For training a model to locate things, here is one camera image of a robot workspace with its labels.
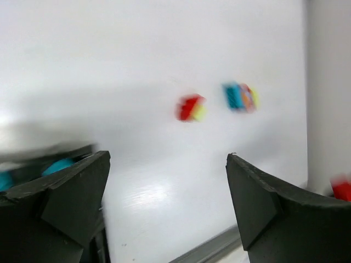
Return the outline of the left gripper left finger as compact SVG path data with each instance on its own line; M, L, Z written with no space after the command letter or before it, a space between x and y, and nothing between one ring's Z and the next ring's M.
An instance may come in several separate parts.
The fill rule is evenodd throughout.
M99 151L1 192L1 262L79 262L96 230L110 170Z

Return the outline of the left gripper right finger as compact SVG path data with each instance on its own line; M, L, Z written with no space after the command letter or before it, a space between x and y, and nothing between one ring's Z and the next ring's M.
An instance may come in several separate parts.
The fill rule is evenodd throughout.
M304 190L235 154L227 177L250 262L350 262L350 203Z

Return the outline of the small blue lego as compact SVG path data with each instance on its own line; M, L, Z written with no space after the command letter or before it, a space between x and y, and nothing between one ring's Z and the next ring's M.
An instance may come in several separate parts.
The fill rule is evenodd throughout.
M60 159L52 163L48 168L42 172L42 176L47 176L56 173L60 170L66 169L74 164L74 161L70 158Z

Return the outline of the black compartment tray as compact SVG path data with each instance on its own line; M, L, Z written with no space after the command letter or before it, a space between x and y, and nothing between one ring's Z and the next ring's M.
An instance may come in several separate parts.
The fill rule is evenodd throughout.
M4 171L10 172L14 182L13 187L15 187L43 177L42 172L52 163L60 159L70 158L76 164L77 162L97 152L98 151L95 150L93 145L81 146L67 151L51 153L45 156L20 159L16 161L15 168L7 168ZM89 244L83 249L79 262L109 261L110 255L107 244L107 234L101 201L99 215L96 223L96 230Z

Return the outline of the blue bunny lego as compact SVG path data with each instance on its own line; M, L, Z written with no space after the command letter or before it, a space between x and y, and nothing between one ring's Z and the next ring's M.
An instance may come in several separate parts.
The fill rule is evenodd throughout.
M0 172L0 191L6 191L7 189L14 186L14 182L10 172L1 171Z

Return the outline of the small lime lego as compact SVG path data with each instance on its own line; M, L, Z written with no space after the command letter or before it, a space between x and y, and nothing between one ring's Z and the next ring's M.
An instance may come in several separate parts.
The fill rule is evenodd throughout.
M205 114L206 114L206 108L204 107L204 105L199 104L199 105L194 106L194 108L191 112L191 117L195 121L202 121Z

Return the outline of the blue long lego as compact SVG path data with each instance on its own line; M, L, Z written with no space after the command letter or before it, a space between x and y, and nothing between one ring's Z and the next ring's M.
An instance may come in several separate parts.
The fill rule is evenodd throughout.
M222 84L228 106L231 110L243 110L244 103L241 97L241 88L237 82Z

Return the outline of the red arch lego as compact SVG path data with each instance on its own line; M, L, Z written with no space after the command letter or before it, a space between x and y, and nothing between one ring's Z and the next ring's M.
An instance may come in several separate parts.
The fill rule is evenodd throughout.
M205 98L199 94L190 94L181 97L176 107L176 117L182 122L194 121L191 117L191 112L194 106L202 104L204 105Z

